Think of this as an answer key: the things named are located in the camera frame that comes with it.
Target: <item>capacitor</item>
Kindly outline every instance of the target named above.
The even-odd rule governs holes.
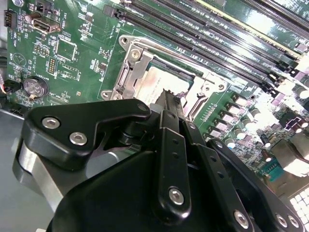
[[[234,143],[234,140],[231,138],[226,139],[225,144],[228,148],[231,148],[231,149],[233,149],[236,146]]]
[[[263,159],[265,160],[265,162],[270,162],[271,161],[271,157],[270,157],[268,151],[266,151],[265,149],[263,149],[261,151],[261,155],[262,155]]]
[[[244,139],[246,137],[246,134],[240,128],[235,129],[234,134],[238,139]]]
[[[309,91],[306,90],[304,87],[299,87],[296,90],[296,94],[299,96],[300,99],[307,99],[307,98],[309,98]]]
[[[248,130],[250,130],[254,127],[254,123],[249,118],[243,119],[242,123],[245,126],[245,128],[248,129]]]
[[[34,13],[32,13],[32,14],[27,14],[27,15],[25,15],[25,21],[26,21],[27,23],[31,23],[32,20],[35,19],[35,18],[41,18],[41,14],[38,13],[38,12],[34,12]]]
[[[260,136],[260,139],[261,139],[261,141],[262,141],[262,143],[264,144],[265,147],[270,147],[271,143],[270,143],[270,141],[268,140],[268,138],[265,134],[262,134]]]
[[[259,120],[261,120],[262,119],[262,117],[263,117],[263,115],[262,115],[262,113],[258,110],[258,109],[253,109],[253,110],[251,110],[251,115],[253,116],[253,118],[255,119],[255,120],[257,120],[257,121],[259,121]]]
[[[309,78],[304,82],[304,85],[309,88]]]

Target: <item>cable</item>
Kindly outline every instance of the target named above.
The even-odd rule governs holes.
[[[1,91],[2,91],[4,94],[6,94],[6,92],[5,92],[5,90],[4,90],[4,85],[0,85],[0,89],[1,89]]]

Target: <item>screw hole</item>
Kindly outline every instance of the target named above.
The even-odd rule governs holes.
[[[214,162],[217,162],[217,159],[213,156],[211,156],[211,160],[214,161]]]
[[[142,105],[142,104],[138,104],[137,105],[142,111],[147,111],[146,106]]]
[[[122,39],[121,39],[121,43],[122,43],[122,44],[127,44],[127,38],[122,38]]]
[[[253,94],[253,95],[251,95],[249,98],[250,98],[251,100],[254,100],[254,99],[256,99],[256,96]]]
[[[175,159],[179,159],[179,155],[177,154],[177,152],[173,152],[172,155]]]
[[[224,178],[224,175],[221,173],[221,172],[217,172],[218,176],[223,179]]]

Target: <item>screw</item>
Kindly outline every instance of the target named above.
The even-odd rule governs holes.
[[[131,51],[131,56],[132,56],[133,59],[138,59],[138,58],[140,58],[140,51],[137,50],[137,49],[133,49],[133,50]]]
[[[54,117],[46,117],[42,120],[42,124],[45,128],[48,129],[56,129],[58,127],[60,127],[60,122],[58,121],[58,119],[54,118]]]
[[[13,4],[18,7],[22,7],[24,5],[23,0],[12,0]]]
[[[284,218],[280,214],[276,214],[277,220],[284,228],[288,227],[288,223],[284,220]]]
[[[242,228],[244,229],[249,228],[249,222],[247,218],[239,210],[235,210],[234,217]]]
[[[220,147],[220,148],[223,147],[222,144],[221,144],[219,141],[216,141],[216,145],[217,145],[218,147]]]
[[[182,205],[184,203],[184,198],[182,192],[176,188],[171,188],[169,190],[169,198],[174,204]]]
[[[115,94],[112,99],[113,100],[120,100],[121,96],[119,94]]]
[[[195,129],[195,125],[192,122],[189,122],[189,127],[191,127],[192,129]]]
[[[289,220],[291,221],[291,224],[292,224],[293,226],[295,226],[296,228],[299,227],[299,224],[298,224],[298,222],[295,220],[294,217],[292,217],[291,215],[288,215],[288,218],[289,218]]]
[[[83,146],[87,143],[87,137],[83,133],[74,132],[74,133],[70,134],[70,141],[71,141],[71,143],[73,143],[75,145]]]

